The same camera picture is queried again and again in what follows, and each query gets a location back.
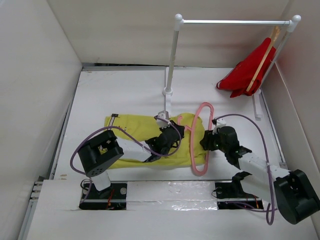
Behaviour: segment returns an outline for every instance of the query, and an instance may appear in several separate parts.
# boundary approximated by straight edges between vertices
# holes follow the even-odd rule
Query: white enclosure
[[[289,20],[299,14],[302,21],[263,84],[261,120],[255,119],[251,97],[230,99],[230,93],[216,90],[215,83],[268,37],[272,27],[184,26],[175,62],[183,67],[173,73],[172,115],[195,113],[202,102],[213,104],[215,116],[245,114],[266,135],[272,163],[285,160],[290,170],[304,171],[320,196],[320,33],[315,30],[319,9],[318,0],[0,0],[0,239],[18,238],[34,182],[50,173],[53,157],[54,180],[44,182],[38,206],[32,210],[34,218],[23,225],[30,227],[28,240],[318,239],[319,212],[295,226],[276,215],[268,227],[264,214],[245,210],[177,211],[165,204],[156,210],[145,205],[166,191],[152,181],[230,179],[238,170],[217,152],[210,154],[208,173],[202,177],[193,175],[190,167],[109,170],[112,181],[129,181],[128,191],[137,191],[130,196],[133,202],[143,202],[116,212],[78,209],[84,177],[71,170],[69,159],[84,137],[103,126],[104,117],[154,116],[164,109],[165,66],[176,13],[203,20]],[[81,62],[160,66],[81,72]],[[68,106],[70,117],[67,114],[62,129]],[[208,115],[207,109],[200,115],[204,126]],[[233,117],[227,122],[236,128],[241,144],[263,157],[259,135],[249,122]],[[81,168],[78,157],[75,165]],[[135,181],[148,182],[133,187]],[[193,199],[216,206],[206,197]],[[95,235],[89,235],[87,228],[96,230]],[[19,240],[26,240],[27,234],[23,237]]]
[[[81,63],[44,0],[0,1],[0,239],[17,239]]]

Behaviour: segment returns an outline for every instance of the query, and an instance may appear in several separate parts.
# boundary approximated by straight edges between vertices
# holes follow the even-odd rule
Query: wooden hanger
[[[260,72],[260,70],[261,70],[261,68],[262,68],[262,66],[264,65],[264,63],[265,63],[265,61],[266,61],[267,56],[268,56],[269,53],[270,53],[270,50],[271,50],[272,47],[274,46],[274,44],[275,44],[275,42],[276,42],[276,40],[277,40],[277,38],[278,38],[278,36],[279,36],[279,33],[280,33],[280,27],[275,26],[275,27],[273,28],[273,31],[272,31],[271,36],[270,36],[271,42],[270,42],[268,48],[266,49],[265,54],[264,54],[264,56],[263,56],[263,58],[262,58],[262,60],[261,60],[261,62],[260,62],[260,64],[259,64],[258,68],[256,69],[256,71],[255,71],[255,73],[254,73],[254,75],[253,75],[253,78],[252,78],[249,86],[248,86],[247,89],[246,89],[247,92],[250,91],[252,85],[254,84],[254,82],[255,82],[255,80],[256,80],[256,78],[257,78],[257,76],[258,76],[258,74],[259,74],[259,72]]]

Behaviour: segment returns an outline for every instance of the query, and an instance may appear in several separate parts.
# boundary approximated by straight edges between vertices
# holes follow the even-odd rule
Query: red cloth
[[[271,39],[266,38],[263,43],[258,46],[245,60],[238,63],[238,65],[220,82],[217,83],[216,87],[222,90],[232,91],[230,98],[245,94],[251,96],[254,94],[261,85],[262,78],[266,73],[271,61],[274,58],[276,49],[271,48],[268,56],[266,57],[260,72],[258,73],[250,91],[247,88],[264,57],[267,48],[271,42]]]

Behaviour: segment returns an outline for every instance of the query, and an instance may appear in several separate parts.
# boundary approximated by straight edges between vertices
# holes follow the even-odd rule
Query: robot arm
[[[171,148],[178,147],[180,137],[184,137],[185,127],[177,125],[172,120],[169,124],[159,125],[161,134],[145,142],[139,142],[140,146],[134,141],[117,137],[112,130],[106,130],[82,145],[78,155],[84,173],[91,178],[101,198],[112,190],[106,170],[118,159],[152,163],[161,158],[159,155],[166,156]]]
[[[227,161],[243,172],[232,178],[239,192],[259,196],[271,203],[267,162],[250,149],[240,146],[237,133],[225,122],[213,122],[214,130],[205,131],[200,144],[204,150],[220,150]],[[297,224],[320,210],[320,200],[308,177],[301,170],[289,171],[270,165],[275,205],[291,224]]]

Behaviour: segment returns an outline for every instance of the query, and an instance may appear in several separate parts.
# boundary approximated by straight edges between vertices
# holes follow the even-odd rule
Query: yellow cloth
[[[182,113],[180,114],[180,125],[191,127],[194,114],[191,113]],[[175,123],[178,123],[178,117],[172,117]],[[104,126],[108,126],[111,117],[106,117],[104,121]],[[128,134],[133,136],[139,142],[148,140],[153,137],[158,137],[161,134],[159,126],[157,125],[155,119],[152,116],[142,116],[142,115],[119,115],[114,119],[113,126],[117,126],[125,130]],[[113,129],[113,132],[116,136],[122,139],[131,140],[123,132]],[[206,151],[200,145],[200,140],[204,137],[205,129],[202,125],[201,118],[198,118],[196,122],[196,128],[194,133],[194,157],[196,164],[205,163],[205,154]],[[185,167],[191,165],[190,158],[190,131],[184,132],[184,138],[181,141],[179,150],[167,157],[161,157],[159,160],[154,162],[140,162],[136,160],[126,160],[118,159],[109,169],[118,169],[118,168],[129,168],[129,167],[146,167],[146,166],[177,166]]]

